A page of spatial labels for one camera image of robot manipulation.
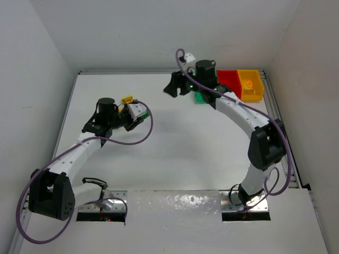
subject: robotic arm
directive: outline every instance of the robotic arm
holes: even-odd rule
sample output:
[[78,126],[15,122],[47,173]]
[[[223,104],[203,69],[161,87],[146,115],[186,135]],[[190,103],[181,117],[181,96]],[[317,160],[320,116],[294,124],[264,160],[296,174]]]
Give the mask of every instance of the robotic arm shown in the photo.
[[[232,102],[201,89],[183,76],[181,71],[173,72],[170,83],[164,88],[164,92],[172,97],[177,97],[178,88],[180,95],[186,95],[190,91],[200,92],[207,104],[231,118],[250,138],[248,158],[251,164],[245,179],[238,188],[238,198],[242,204],[246,205],[246,202],[261,193],[266,177],[274,165],[286,154],[282,139],[267,118],[238,105],[240,99],[235,93],[226,85],[218,83],[215,75],[215,61],[196,61],[190,53],[181,57],[180,61],[183,63],[183,69],[188,71],[189,76],[195,81],[235,99],[235,102]],[[284,132],[282,121],[277,119],[275,122]]]
[[91,137],[109,138],[112,131],[120,127],[131,131],[147,116],[147,109],[137,102],[124,104],[119,111],[114,99],[98,100],[93,116],[84,125],[72,147],[81,145],[51,164],[30,186],[29,210],[63,221],[70,217],[74,208],[101,199],[107,188],[106,182],[94,178],[84,178],[79,186],[74,186],[72,182],[86,160],[103,147],[106,140],[81,141]]

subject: green object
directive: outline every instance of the green object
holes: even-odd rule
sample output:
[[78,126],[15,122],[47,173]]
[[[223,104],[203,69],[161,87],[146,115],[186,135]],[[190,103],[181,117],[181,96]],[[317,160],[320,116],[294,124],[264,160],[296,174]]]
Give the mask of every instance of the green object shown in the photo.
[[206,103],[206,102],[203,100],[201,94],[198,93],[198,92],[195,93],[195,100],[196,100],[196,102],[198,102],[198,103]]
[[142,115],[141,118],[144,120],[149,117],[149,111],[146,112],[145,115]]

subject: wall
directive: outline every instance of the wall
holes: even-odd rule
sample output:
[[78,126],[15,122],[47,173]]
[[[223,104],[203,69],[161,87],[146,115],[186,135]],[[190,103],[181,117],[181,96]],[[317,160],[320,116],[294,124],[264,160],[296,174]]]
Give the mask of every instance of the wall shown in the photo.
[[28,0],[0,8],[0,253],[30,174],[52,155],[74,81]]
[[30,0],[80,69],[176,68],[183,47],[219,67],[265,68],[299,0]]
[[330,253],[339,253],[339,2],[304,0],[270,71],[303,183],[310,183]]

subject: yellow bin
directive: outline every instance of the yellow bin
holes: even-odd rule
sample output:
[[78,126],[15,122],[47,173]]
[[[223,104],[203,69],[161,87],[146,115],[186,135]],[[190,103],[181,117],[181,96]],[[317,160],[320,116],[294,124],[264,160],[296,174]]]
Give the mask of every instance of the yellow bin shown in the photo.
[[241,100],[244,102],[261,101],[264,95],[264,85],[258,70],[238,70],[242,86]]

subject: yellow object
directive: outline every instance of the yellow object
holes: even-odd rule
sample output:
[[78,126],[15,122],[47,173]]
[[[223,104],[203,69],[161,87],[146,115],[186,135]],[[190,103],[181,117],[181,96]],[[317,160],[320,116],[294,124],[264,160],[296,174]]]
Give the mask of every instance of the yellow object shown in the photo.
[[127,95],[121,99],[122,103],[124,104],[129,104],[133,102],[133,96],[132,95]]
[[244,102],[261,101],[264,95],[264,85],[257,70],[238,70],[242,86],[241,100]]

